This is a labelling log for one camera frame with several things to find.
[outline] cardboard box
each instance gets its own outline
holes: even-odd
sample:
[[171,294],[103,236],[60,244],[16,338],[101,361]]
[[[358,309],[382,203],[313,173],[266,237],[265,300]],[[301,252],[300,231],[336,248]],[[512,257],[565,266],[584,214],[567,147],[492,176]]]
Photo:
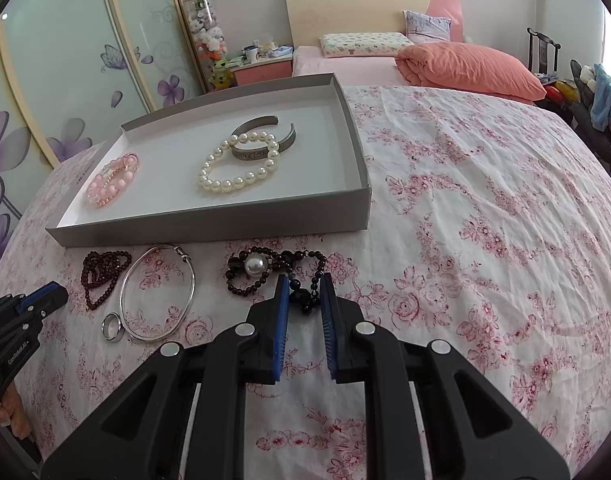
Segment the cardboard box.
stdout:
[[[281,153],[278,170],[240,191],[199,188],[205,156],[240,124],[276,115],[260,130],[296,140]],[[91,205],[85,195],[100,168],[135,152],[134,181],[111,203]],[[230,150],[210,177],[230,180],[262,162]],[[48,223],[64,247],[205,242],[367,228],[371,187],[361,140],[343,90],[333,74],[268,81],[197,97],[157,110],[109,139],[73,184]]]

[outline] orange folded blanket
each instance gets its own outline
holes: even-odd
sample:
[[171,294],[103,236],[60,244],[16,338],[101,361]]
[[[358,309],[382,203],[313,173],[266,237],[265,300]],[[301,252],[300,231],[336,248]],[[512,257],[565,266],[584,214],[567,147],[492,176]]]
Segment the orange folded blanket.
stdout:
[[469,43],[407,46],[396,66],[413,86],[451,88],[531,103],[545,97],[540,81],[515,57]]

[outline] dark beaded bracelet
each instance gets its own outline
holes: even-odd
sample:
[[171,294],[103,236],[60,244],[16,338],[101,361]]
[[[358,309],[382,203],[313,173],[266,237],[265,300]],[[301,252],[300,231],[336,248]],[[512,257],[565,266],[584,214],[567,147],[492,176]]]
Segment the dark beaded bracelet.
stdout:
[[[89,253],[83,260],[83,270],[80,274],[80,284],[85,289],[85,303],[89,310],[96,310],[106,301],[116,286],[118,277],[132,263],[132,256],[127,251],[108,251],[98,254],[96,251]],[[108,283],[106,291],[96,301],[90,300],[90,290],[99,288]]]
[[[262,272],[260,275],[254,274],[256,281],[253,285],[247,286],[246,288],[237,288],[232,284],[232,280],[238,275],[246,272],[245,260],[253,254],[265,254],[267,258],[267,271]],[[311,279],[310,290],[301,288],[300,280],[297,280],[294,275],[294,265],[300,262],[306,257],[317,258],[317,267],[314,277]],[[240,251],[238,256],[234,254],[228,259],[228,270],[225,271],[225,278],[227,280],[228,290],[237,296],[249,296],[254,294],[262,285],[268,281],[269,271],[273,272],[285,272],[289,279],[290,289],[290,302],[298,303],[301,305],[301,311],[304,314],[310,314],[314,308],[321,304],[321,298],[319,297],[319,280],[323,276],[325,270],[325,264],[327,258],[320,251],[308,251],[303,249],[300,251],[282,251],[281,254],[269,247],[258,247],[252,246],[249,251]]]

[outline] large pearl bead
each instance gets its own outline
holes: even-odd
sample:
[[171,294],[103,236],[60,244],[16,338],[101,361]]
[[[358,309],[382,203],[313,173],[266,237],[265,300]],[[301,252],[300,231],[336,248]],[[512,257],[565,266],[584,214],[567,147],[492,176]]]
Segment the large pearl bead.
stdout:
[[256,253],[250,254],[250,256],[245,258],[243,266],[250,278],[260,278],[264,272],[268,272],[269,268],[268,259]]
[[263,166],[266,167],[266,170],[268,171],[276,171],[276,168],[278,168],[278,164],[275,160],[272,160],[271,158],[266,159],[266,161],[263,163]]
[[256,170],[254,170],[254,174],[256,175],[257,179],[265,180],[268,177],[268,170],[262,166],[260,168],[256,168]]

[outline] dark red bead necklace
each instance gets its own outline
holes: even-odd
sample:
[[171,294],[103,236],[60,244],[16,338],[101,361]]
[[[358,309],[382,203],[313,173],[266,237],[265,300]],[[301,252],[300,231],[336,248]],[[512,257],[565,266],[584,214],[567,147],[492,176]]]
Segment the dark red bead necklace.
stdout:
[[[89,310],[96,310],[106,301],[116,286],[118,277],[132,263],[132,256],[127,251],[108,251],[98,254],[89,253],[83,260],[83,272],[80,274],[80,284],[85,289],[85,303]],[[90,300],[90,290],[99,288],[109,282],[106,291],[96,301]]]

